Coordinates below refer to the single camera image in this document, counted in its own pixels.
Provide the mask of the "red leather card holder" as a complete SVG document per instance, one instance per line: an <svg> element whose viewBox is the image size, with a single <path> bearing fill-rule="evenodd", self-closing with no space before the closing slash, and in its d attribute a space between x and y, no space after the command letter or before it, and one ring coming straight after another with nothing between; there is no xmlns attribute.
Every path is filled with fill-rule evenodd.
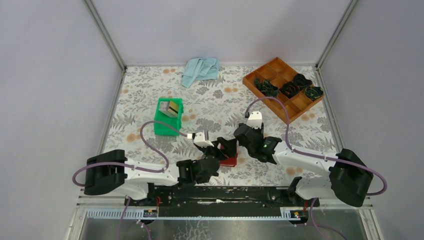
<svg viewBox="0 0 424 240"><path fill-rule="evenodd" d="M238 153L234 156L225 155L225 158L219 161L220 166L224 167L235 167L237 165Z"/></svg>

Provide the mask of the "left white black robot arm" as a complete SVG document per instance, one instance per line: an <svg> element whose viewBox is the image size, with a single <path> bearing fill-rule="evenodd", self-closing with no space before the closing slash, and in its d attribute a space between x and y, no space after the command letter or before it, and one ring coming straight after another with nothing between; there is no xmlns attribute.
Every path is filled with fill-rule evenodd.
<svg viewBox="0 0 424 240"><path fill-rule="evenodd" d="M88 196L116 193L148 206L155 200L155 186L193 187L207 183L219 175L222 161L237 157L235 138L209 141L196 136L193 143L202 152L201 159L180 160L169 166L132 160L122 149L91 157L83 168L83 192Z"/></svg>

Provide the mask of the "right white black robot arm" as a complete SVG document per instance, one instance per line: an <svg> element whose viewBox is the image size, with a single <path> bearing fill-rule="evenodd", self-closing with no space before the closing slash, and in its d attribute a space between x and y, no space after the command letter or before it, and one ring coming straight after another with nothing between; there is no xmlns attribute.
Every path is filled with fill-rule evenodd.
<svg viewBox="0 0 424 240"><path fill-rule="evenodd" d="M239 124L233 133L248 155L262 163L299 167L318 177L295 177L287 189L287 201L293 206L315 198L337 198L352 207L361 207L374 178L361 159L351 150L326 153L290 145L278 137L264 136L264 129Z"/></svg>

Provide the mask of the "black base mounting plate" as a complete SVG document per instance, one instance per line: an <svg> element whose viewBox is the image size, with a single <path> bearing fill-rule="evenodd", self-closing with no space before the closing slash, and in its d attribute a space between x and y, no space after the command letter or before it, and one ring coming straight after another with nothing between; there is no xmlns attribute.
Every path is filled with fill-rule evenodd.
<svg viewBox="0 0 424 240"><path fill-rule="evenodd" d="M281 210L307 210L318 200L304 200L287 187L150 186L147 198L126 200L131 207L152 207L159 217L280 217Z"/></svg>

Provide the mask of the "green plastic bin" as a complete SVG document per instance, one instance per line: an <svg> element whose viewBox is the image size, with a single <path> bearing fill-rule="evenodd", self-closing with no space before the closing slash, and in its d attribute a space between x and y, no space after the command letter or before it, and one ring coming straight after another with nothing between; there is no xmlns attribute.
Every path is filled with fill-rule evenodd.
<svg viewBox="0 0 424 240"><path fill-rule="evenodd" d="M159 105L161 101L174 101L179 104L179 115L177 118L171 118L159 111ZM156 112L154 116L155 121L165 123L176 130L180 130L182 127L182 115L184 113L183 99L182 98L159 98L157 102ZM163 124L154 123L154 133L159 136L177 136L178 133L171 130L168 126Z"/></svg>

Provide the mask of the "dark rolled sock left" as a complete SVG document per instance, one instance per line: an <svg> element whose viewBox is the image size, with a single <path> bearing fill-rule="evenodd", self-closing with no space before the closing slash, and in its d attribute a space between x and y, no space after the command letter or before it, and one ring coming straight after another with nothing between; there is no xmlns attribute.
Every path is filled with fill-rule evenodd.
<svg viewBox="0 0 424 240"><path fill-rule="evenodd" d="M266 97L277 97L280 93L278 87L271 84L269 79L260 80L256 77L253 80L255 87Z"/></svg>

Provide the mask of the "dark rolled sock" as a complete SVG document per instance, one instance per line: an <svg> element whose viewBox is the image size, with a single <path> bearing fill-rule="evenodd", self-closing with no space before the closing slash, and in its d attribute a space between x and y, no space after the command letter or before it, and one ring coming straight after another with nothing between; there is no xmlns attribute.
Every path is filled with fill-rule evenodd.
<svg viewBox="0 0 424 240"><path fill-rule="evenodd" d="M278 87L271 84L269 79L260 80L256 77L253 80L255 87L266 97L277 97L280 93Z"/></svg>
<svg viewBox="0 0 424 240"><path fill-rule="evenodd" d="M303 93L311 100L316 101L324 95L324 91L319 86L310 85L303 90Z"/></svg>
<svg viewBox="0 0 424 240"><path fill-rule="evenodd" d="M311 86L313 82L307 79L303 74L298 73L293 77L293 84L298 88L299 91L303 91L305 88Z"/></svg>
<svg viewBox="0 0 424 240"><path fill-rule="evenodd" d="M284 83L279 90L288 99L294 97L296 94L300 92L299 89L294 85L292 81Z"/></svg>

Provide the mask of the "dark rolled sock middle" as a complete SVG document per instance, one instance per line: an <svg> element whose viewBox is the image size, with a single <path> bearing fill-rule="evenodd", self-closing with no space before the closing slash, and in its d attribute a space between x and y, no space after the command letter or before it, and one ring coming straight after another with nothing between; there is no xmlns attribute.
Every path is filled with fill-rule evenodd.
<svg viewBox="0 0 424 240"><path fill-rule="evenodd" d="M294 97L296 94L300 92L299 89L294 85L292 81L284 83L279 90L288 99Z"/></svg>

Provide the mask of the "dark rolled sock right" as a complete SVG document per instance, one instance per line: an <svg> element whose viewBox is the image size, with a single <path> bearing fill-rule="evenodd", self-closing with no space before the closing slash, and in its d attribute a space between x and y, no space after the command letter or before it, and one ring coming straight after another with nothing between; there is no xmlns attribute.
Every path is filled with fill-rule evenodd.
<svg viewBox="0 0 424 240"><path fill-rule="evenodd" d="M319 86L310 85L303 90L303 93L311 100L316 101L324 95L324 91Z"/></svg>

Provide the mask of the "dark rolled sock top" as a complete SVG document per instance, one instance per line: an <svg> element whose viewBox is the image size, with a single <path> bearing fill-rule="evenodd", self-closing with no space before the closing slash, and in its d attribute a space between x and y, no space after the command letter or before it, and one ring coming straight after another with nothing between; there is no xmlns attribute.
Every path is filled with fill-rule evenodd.
<svg viewBox="0 0 424 240"><path fill-rule="evenodd" d="M298 88L299 91L303 91L305 88L311 86L313 82L307 79L303 74L298 73L293 77L293 84Z"/></svg>

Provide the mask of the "light blue cloth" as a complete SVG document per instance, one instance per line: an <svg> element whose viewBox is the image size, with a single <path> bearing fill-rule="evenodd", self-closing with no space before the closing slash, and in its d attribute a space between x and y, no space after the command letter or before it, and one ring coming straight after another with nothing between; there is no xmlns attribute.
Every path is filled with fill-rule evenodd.
<svg viewBox="0 0 424 240"><path fill-rule="evenodd" d="M181 85L189 88L195 81L216 80L220 61L214 57L190 59L182 73Z"/></svg>

